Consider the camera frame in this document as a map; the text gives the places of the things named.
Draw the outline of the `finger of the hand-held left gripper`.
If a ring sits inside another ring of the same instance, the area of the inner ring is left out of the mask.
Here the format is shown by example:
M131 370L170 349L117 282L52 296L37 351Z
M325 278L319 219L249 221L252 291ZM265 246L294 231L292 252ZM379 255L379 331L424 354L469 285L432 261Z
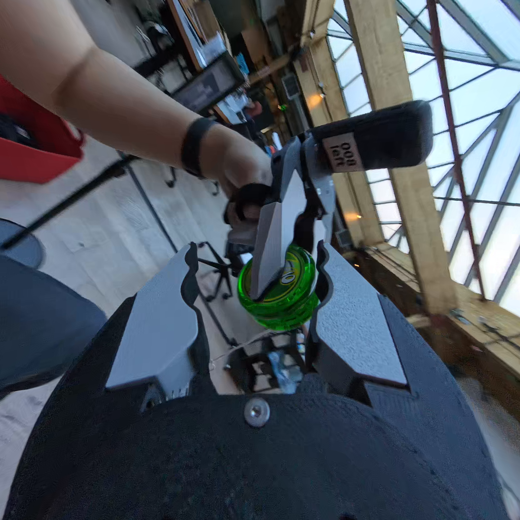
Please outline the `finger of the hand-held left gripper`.
M294 169L282 201L271 202L261 209L251 264L250 298L253 301L261 300L280 277L297 218L306 205L304 184Z
M318 254L318 244L329 243L332 237L332 215L322 205L308 202L296 220L296 245L310 255Z

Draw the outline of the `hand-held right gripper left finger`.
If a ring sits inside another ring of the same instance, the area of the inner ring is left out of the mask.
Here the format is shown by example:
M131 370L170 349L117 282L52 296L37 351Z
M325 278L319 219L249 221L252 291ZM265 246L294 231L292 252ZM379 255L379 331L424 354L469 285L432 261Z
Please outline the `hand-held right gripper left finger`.
M197 271L198 247L191 242L136 293L106 389L152 383L166 400L189 395L193 377L209 357L194 305Z

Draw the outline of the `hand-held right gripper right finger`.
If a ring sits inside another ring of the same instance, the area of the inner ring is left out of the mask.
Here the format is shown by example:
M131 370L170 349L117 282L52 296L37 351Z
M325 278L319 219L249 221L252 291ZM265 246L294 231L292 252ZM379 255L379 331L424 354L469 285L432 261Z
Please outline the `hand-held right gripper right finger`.
M335 392L370 382L408 389L379 293L329 243L317 247L319 305L309 324L305 361Z

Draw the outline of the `green transparent yoyo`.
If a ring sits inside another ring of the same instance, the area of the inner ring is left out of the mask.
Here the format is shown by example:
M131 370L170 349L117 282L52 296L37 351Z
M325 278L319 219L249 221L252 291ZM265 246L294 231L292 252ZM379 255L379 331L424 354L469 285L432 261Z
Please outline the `green transparent yoyo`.
M249 260L238 276L238 299L257 323L267 329L286 332L310 320L320 300L315 294L315 261L308 251L290 245L280 277L257 302L250 295L251 271L252 260Z

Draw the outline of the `person's left forearm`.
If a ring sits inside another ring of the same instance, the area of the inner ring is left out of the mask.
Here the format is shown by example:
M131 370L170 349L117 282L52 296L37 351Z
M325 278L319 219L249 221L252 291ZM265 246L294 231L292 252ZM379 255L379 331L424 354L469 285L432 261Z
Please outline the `person's left forearm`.
M182 167L196 114L101 50L68 1L1 1L1 75L101 143Z

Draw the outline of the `person's left hand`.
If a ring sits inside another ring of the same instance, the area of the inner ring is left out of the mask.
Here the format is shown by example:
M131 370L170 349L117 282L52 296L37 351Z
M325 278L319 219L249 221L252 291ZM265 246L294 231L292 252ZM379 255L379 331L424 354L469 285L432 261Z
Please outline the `person's left hand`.
M271 185L269 156L255 143L222 125L213 125L203 136L199 152L204 177L218 181L228 199L227 218L231 226L240 220L231 199L245 185Z

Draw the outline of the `black office chair base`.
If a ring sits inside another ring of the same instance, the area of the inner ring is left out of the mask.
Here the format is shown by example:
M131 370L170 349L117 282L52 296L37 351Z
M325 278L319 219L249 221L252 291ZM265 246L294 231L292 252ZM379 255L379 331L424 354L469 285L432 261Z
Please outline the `black office chair base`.
M203 298L207 303L214 301L219 295L222 284L225 283L227 292L222 293L222 299L228 300L233 296L231 277L238 278L241 270L252 257L253 247L251 245L236 244L227 241L224 258L217 253L209 242L203 241L198 243L199 249L203 249L204 247L207 247L211 251L215 259L214 261L208 261L199 257L198 262L211 267L213 273L218 274L218 280L213 293L205 295Z

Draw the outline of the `wooden roof beam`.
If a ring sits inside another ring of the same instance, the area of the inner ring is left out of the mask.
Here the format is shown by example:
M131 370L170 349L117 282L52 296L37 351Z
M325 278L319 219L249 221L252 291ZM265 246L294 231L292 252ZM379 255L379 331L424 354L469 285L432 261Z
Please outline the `wooden roof beam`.
M395 1L345 4L371 107L378 110L411 101ZM389 176L426 310L448 315L458 307L458 299L426 165L394 168Z

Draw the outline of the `glass skylight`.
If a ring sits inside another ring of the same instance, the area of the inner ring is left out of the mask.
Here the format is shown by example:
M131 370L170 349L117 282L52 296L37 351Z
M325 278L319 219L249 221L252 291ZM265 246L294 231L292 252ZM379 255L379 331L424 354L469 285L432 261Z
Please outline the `glass skylight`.
M453 282L519 315L519 1L395 1L412 99L432 111L426 165ZM373 108L345 1L327 25L348 115ZM389 171L367 170L384 240L410 255Z

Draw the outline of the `black wristband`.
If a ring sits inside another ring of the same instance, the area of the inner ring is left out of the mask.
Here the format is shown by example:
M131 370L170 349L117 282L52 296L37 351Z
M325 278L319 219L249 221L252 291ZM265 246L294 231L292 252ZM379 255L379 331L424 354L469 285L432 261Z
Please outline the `black wristband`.
M183 170L191 176L208 179L202 173L200 152L203 138L215 126L218 126L217 121L198 117L187 128L180 149L180 158Z

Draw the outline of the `dark monitor screen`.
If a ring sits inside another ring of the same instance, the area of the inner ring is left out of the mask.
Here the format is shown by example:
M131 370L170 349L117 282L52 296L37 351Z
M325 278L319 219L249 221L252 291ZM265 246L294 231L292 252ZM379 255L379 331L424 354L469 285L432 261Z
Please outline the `dark monitor screen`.
M237 62L225 51L170 97L190 111L203 114L242 87L244 82Z

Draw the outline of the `grey round seat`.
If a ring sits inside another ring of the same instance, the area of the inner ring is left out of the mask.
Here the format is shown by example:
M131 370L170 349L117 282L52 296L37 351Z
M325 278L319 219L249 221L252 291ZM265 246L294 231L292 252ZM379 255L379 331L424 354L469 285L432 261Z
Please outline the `grey round seat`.
M1 218L1 244L24 230L25 227L22 225ZM29 234L13 247L7 250L1 249L1 255L27 267L40 269L44 263L46 251L42 242L35 235Z

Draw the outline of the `red plastic bin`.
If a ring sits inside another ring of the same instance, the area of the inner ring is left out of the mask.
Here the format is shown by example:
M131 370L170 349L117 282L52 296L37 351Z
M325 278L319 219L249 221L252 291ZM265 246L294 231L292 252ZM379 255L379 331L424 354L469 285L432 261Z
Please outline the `red plastic bin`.
M1 76L1 179L46 184L82 160L84 143Z

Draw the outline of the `black metal desk frame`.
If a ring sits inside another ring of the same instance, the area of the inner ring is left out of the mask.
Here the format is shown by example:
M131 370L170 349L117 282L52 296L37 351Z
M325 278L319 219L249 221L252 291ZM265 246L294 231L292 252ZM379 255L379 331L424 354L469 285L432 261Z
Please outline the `black metal desk frame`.
M134 186L137 188L141 198L145 202L148 210L151 212L151 215L157 225L159 226L159 230L161 231L162 235L166 238L167 242L169 243L170 247L174 251L174 253L178 252L178 248L173 242L173 239L169 232L166 229L165 224L159 217L159 214L157 213L155 207L153 206L151 200L149 199L148 195L145 192L145 189L141 182L138 180L137 175L134 172L132 164L135 161L142 160L134 155L128 155L124 154L122 152L118 152L120 155L120 159L116 160L114 163L108 165L104 170L102 170L96 177L94 177L93 180L87 182L86 184L82 185L79 189L71 193L67 198L60 201L58 204L53 206L48 211L44 212L40 217L38 217L35 221L33 221L31 224L25 227L24 231L19 232L17 235L14 235L10 240L7 242L4 242L1 244L1 249L7 250L11 247L13 247L15 244L21 241L22 238L28 236L29 234L34 234L35 231L42 228L44 225L48 224L52 219L56 218L57 216L64 213L66 210L68 210L70 207L72 207L75 203L81 201L83 198L94 192L96 189L98 189L103 184L116 179L121 178L124 175L129 175L130 178L133 181ZM218 332L221 334L222 338L226 342L226 344L230 348L238 347L238 342L228 336L223 326L221 325L220 321L218 320L217 316L215 315L214 311L212 310L210 303L205 302L203 298L203 293L199 289L199 296L202 298L202 302L216 325Z

